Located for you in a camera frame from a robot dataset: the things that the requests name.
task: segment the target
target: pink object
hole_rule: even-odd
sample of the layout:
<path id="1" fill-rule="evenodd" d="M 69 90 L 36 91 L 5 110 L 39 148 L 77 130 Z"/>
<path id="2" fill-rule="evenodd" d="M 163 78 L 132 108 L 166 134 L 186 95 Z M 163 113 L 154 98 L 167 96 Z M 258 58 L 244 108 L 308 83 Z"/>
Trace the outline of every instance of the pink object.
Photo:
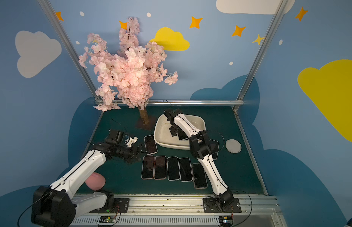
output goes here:
<path id="1" fill-rule="evenodd" d="M 93 172 L 88 179 L 85 180 L 85 184 L 94 191 L 100 190 L 106 184 L 106 179 L 101 174 Z"/>
<path id="2" fill-rule="evenodd" d="M 163 46 L 156 42 L 147 43 L 145 48 L 139 46 L 137 34 L 139 33 L 137 18 L 129 18 L 127 29 L 119 31 L 120 50 L 118 54 L 110 54 L 106 47 L 106 41 L 98 34 L 88 35 L 88 44 L 85 53 L 79 56 L 79 63 L 87 67 L 85 62 L 94 66 L 94 73 L 98 75 L 98 82 L 102 83 L 95 94 L 103 98 L 96 109 L 107 111 L 120 109 L 113 103 L 116 96 L 130 108 L 140 107 L 141 110 L 147 105 L 147 100 L 153 96 L 152 82 L 161 82 L 171 85 L 177 82 L 178 74 L 167 73 L 163 63 L 167 57 Z"/>

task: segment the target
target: black mounting plate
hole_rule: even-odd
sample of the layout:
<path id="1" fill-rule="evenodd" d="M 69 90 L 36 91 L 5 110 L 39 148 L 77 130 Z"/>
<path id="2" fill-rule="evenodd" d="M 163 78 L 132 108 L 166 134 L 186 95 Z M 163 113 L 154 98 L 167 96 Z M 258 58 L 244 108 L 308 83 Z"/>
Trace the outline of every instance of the black mounting plate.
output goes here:
<path id="1" fill-rule="evenodd" d="M 120 210 L 119 212 L 122 214 L 126 214 L 128 211 L 128 206 L 129 206 L 129 198 L 114 198 L 114 206 L 112 208 L 108 208 L 108 207 L 101 207 L 100 209 L 95 209 L 90 211 L 89 213 L 96 213 L 96 214 L 115 214 L 118 211 L 118 207 L 116 207 L 116 205 L 119 206 Z"/>
<path id="2" fill-rule="evenodd" d="M 234 213 L 241 213 L 242 209 L 239 203 L 239 199 L 238 198 L 234 198 L 232 204 L 230 205 L 230 207 L 228 209 L 226 209 L 225 211 L 219 211 L 219 209 L 217 208 L 216 204 L 215 204 L 215 198 L 203 198 L 203 206 L 204 206 L 204 212 L 205 213 L 232 213 L 232 206 L 234 208 Z"/>

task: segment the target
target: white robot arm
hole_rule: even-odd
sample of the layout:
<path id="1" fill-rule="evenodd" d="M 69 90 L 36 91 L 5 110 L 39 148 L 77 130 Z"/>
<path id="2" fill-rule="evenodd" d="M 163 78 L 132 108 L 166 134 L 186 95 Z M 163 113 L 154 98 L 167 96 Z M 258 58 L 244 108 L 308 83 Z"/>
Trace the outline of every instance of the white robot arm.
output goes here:
<path id="1" fill-rule="evenodd" d="M 219 210 L 229 208 L 230 204 L 234 200 L 233 194 L 225 184 L 224 180 L 221 178 L 221 175 L 215 166 L 210 150 L 210 143 L 207 132 L 205 130 L 201 131 L 196 128 L 185 117 L 180 109 L 165 110 L 165 116 L 173 127 L 173 129 L 170 129 L 171 133 L 172 131 L 176 130 L 179 132 L 178 128 L 180 128 L 190 139 L 190 152 L 192 153 L 193 157 L 197 158 L 197 160 L 204 167 L 206 175 L 211 182 L 211 186 L 213 188 L 217 202 L 216 205 L 218 206 Z"/>
<path id="2" fill-rule="evenodd" d="M 135 157 L 139 153 L 138 148 L 133 146 L 136 141 L 137 137 L 130 138 L 121 131 L 111 130 L 105 142 L 88 151 L 63 177 L 49 187 L 40 186 L 35 191 L 31 221 L 45 227 L 63 227 L 92 210 L 105 205 L 112 208 L 114 198 L 110 192 L 95 192 L 77 199 L 73 197 L 85 180 L 106 160 L 113 156 L 124 158 L 125 161 Z"/>

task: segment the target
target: black phone screen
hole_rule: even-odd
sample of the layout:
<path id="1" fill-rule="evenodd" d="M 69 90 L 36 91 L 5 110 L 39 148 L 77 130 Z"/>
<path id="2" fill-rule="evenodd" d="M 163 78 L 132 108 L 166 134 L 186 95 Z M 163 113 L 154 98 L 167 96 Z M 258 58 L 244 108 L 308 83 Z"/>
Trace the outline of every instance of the black phone screen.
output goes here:
<path id="1" fill-rule="evenodd" d="M 218 158 L 219 142 L 211 139 L 210 150 L 211 150 L 211 155 L 213 156 L 213 160 L 216 160 Z"/>
<path id="2" fill-rule="evenodd" d="M 155 144 L 155 137 L 153 135 L 144 138 L 144 145 L 147 148 L 147 154 L 157 153 L 157 145 Z"/>
<path id="3" fill-rule="evenodd" d="M 143 157 L 142 179 L 152 179 L 154 170 L 155 157 L 153 155 Z"/>
<path id="4" fill-rule="evenodd" d="M 192 175 L 196 189 L 207 188 L 206 174 L 204 167 L 200 163 L 192 164 Z"/>
<path id="5" fill-rule="evenodd" d="M 166 156 L 155 158 L 155 179 L 166 179 Z"/>
<path id="6" fill-rule="evenodd" d="M 169 180 L 179 180 L 178 157 L 167 158 L 167 172 Z"/>
<path id="7" fill-rule="evenodd" d="M 180 158 L 179 162 L 179 173 L 181 176 L 181 181 L 192 181 L 191 173 L 191 162 L 189 158 Z"/>

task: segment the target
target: yellow star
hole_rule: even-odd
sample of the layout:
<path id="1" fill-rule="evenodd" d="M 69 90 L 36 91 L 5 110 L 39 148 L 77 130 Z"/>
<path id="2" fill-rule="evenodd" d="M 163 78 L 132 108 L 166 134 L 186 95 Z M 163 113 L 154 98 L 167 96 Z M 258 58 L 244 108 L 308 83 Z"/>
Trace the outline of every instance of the yellow star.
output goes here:
<path id="1" fill-rule="evenodd" d="M 190 25 L 190 28 L 197 28 L 197 29 L 200 29 L 200 22 L 201 22 L 202 18 L 195 18 L 195 17 L 192 17 L 192 23 Z"/>
<path id="2" fill-rule="evenodd" d="M 264 37 L 260 37 L 259 34 L 258 34 L 258 38 L 253 42 L 253 43 L 258 43 L 258 46 L 260 46 L 260 41 L 264 39 Z"/>
<path id="3" fill-rule="evenodd" d="M 232 36 L 242 36 L 242 32 L 243 30 L 245 29 L 246 27 L 244 28 L 239 28 L 238 26 L 235 26 L 235 31 L 234 33 L 232 34 Z"/>
<path id="4" fill-rule="evenodd" d="M 299 21 L 302 20 L 302 17 L 308 12 L 308 10 L 304 10 L 303 7 L 301 8 L 301 11 L 299 12 L 299 14 L 295 17 L 297 19 L 299 19 Z"/>
<path id="5" fill-rule="evenodd" d="M 119 21 L 119 23 L 120 23 L 120 29 L 127 30 L 127 22 L 123 23 L 122 21 Z"/>
<path id="6" fill-rule="evenodd" d="M 56 13 L 56 16 L 58 16 L 59 20 L 64 21 L 64 20 L 62 19 L 62 17 L 61 17 L 61 12 L 57 12 L 57 13 Z"/>

